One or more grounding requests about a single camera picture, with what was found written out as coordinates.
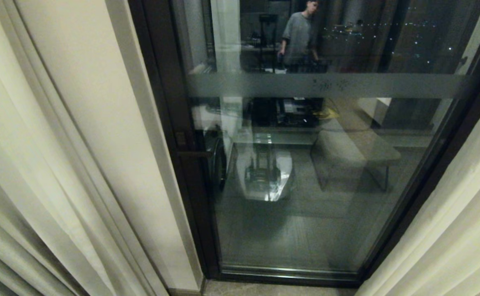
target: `white curtain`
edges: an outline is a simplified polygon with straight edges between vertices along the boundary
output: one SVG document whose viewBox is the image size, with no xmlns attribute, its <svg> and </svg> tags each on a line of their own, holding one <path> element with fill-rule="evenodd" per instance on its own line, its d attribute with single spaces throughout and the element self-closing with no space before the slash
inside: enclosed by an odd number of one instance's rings
<svg viewBox="0 0 480 296">
<path fill-rule="evenodd" d="M 357 296 L 480 292 L 480 121 L 400 242 Z"/>
<path fill-rule="evenodd" d="M 167 292 L 45 71 L 0 1 L 0 295 Z"/>
</svg>

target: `marble floor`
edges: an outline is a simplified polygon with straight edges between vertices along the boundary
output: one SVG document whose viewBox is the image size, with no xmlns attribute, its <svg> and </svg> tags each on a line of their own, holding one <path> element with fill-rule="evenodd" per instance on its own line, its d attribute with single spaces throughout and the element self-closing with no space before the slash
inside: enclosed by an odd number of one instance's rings
<svg viewBox="0 0 480 296">
<path fill-rule="evenodd" d="M 207 281 L 204 296 L 353 296 L 356 289 Z"/>
</svg>

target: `glass door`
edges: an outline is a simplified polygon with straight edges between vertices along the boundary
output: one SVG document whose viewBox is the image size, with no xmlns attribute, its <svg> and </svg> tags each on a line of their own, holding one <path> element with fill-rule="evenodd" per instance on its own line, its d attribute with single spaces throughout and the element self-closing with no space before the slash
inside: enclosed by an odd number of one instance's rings
<svg viewBox="0 0 480 296">
<path fill-rule="evenodd" d="M 359 285 L 480 108 L 480 0 L 131 7 L 211 278 Z"/>
</svg>

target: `baseboard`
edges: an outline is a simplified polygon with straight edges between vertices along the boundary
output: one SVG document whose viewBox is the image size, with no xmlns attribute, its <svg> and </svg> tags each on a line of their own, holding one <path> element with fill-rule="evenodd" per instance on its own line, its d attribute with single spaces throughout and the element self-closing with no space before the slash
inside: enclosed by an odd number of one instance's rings
<svg viewBox="0 0 480 296">
<path fill-rule="evenodd" d="M 202 279 L 200 290 L 185 290 L 185 289 L 167 289 L 170 296 L 202 296 L 205 289 L 205 277 Z"/>
</svg>

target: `dark metal door frame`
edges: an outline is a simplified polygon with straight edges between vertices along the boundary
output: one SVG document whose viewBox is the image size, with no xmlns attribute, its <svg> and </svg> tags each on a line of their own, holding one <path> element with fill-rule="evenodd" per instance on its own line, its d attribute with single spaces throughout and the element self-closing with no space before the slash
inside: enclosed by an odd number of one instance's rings
<svg viewBox="0 0 480 296">
<path fill-rule="evenodd" d="M 467 100 L 463 120 L 450 127 L 450 133 L 429 170 L 418 176 L 404 201 L 404 209 L 394 214 L 360 271 L 357 281 L 334 281 L 306 277 L 274 277 L 271 275 L 225 274 L 219 270 L 217 236 L 213 229 L 214 213 L 208 196 L 202 167 L 206 155 L 198 151 L 196 135 L 191 123 L 189 96 L 182 69 L 181 54 L 176 35 L 176 24 L 169 0 L 129 0 L 129 7 L 143 53 L 150 84 L 165 133 L 176 178 L 180 186 L 189 227 L 194 238 L 202 271 L 208 279 L 319 285 L 330 287 L 358 287 L 369 278 L 400 240 L 413 218 L 443 176 L 458 150 L 480 118 L 480 83 Z"/>
</svg>

